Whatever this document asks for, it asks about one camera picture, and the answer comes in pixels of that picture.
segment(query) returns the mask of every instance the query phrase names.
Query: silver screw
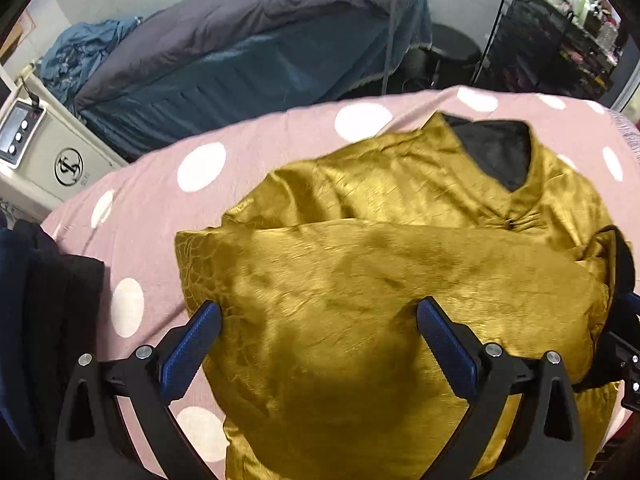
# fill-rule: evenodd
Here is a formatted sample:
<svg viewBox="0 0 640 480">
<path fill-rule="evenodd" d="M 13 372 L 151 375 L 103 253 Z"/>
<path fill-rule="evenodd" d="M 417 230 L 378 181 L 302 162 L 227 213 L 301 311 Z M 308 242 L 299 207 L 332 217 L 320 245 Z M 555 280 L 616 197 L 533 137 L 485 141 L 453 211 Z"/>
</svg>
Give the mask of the silver screw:
<svg viewBox="0 0 640 480">
<path fill-rule="evenodd" d="M 546 354 L 546 360 L 551 364 L 557 365 L 562 359 L 560 358 L 560 354 L 558 352 L 554 352 L 552 350 L 551 352 L 548 352 Z"/>
<path fill-rule="evenodd" d="M 78 359 L 78 364 L 80 366 L 87 366 L 91 362 L 91 354 L 82 354 Z"/>
<path fill-rule="evenodd" d="M 136 349 L 136 357 L 138 359 L 146 359 L 153 352 L 153 349 L 149 345 L 144 345 Z"/>
<path fill-rule="evenodd" d="M 491 357 L 500 357 L 502 355 L 502 348 L 496 343 L 489 343 L 484 347 L 484 351 L 487 352 Z"/>
</svg>

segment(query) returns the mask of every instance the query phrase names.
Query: black circular logo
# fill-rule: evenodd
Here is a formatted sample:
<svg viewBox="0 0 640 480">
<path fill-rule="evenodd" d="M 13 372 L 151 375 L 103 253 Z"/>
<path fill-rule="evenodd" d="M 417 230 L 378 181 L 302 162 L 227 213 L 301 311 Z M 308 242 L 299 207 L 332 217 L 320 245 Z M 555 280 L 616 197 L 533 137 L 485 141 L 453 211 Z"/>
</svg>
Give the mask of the black circular logo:
<svg viewBox="0 0 640 480">
<path fill-rule="evenodd" d="M 65 148 L 56 157 L 56 180 L 63 186 L 72 186 L 82 176 L 82 157 L 73 148 Z"/>
</svg>

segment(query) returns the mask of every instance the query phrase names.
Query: black stool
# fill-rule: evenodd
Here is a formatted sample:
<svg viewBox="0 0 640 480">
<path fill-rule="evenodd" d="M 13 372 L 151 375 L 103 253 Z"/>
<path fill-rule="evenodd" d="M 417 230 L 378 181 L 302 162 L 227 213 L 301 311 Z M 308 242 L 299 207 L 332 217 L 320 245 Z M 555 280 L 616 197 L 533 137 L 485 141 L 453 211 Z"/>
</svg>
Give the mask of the black stool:
<svg viewBox="0 0 640 480">
<path fill-rule="evenodd" d="M 427 53 L 426 76 L 431 88 L 469 85 L 482 57 L 476 42 L 455 28 L 433 24 L 433 43 Z"/>
</svg>

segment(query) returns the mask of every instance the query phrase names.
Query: gold satin shirt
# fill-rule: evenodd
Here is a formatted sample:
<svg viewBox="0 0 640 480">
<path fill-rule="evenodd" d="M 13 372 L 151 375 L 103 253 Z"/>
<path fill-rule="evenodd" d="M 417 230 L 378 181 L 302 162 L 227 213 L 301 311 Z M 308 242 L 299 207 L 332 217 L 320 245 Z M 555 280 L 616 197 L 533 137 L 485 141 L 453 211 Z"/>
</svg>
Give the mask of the gold satin shirt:
<svg viewBox="0 0 640 480">
<path fill-rule="evenodd" d="M 466 410 L 417 331 L 425 296 L 513 355 L 560 352 L 578 382 L 610 307 L 608 224 L 593 186 L 533 134 L 527 180 L 508 192 L 435 114 L 273 171 L 221 227 L 178 233 L 188 311 L 223 311 L 204 370 L 228 417 L 227 477 L 420 478 Z M 576 395 L 585 467 L 615 399 L 614 384 Z"/>
</svg>

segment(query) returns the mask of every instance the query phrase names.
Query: gray blanket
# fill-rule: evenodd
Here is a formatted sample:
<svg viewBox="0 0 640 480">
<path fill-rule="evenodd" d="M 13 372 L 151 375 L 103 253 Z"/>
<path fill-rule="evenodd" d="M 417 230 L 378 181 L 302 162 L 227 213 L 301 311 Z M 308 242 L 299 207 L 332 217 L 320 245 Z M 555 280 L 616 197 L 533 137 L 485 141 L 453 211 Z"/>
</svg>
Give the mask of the gray blanket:
<svg viewBox="0 0 640 480">
<path fill-rule="evenodd" d="M 151 16 L 103 62 L 76 95 L 78 111 L 153 81 L 254 34 L 340 12 L 390 11 L 392 0 L 185 0 Z M 399 9 L 411 0 L 398 0 Z"/>
</svg>

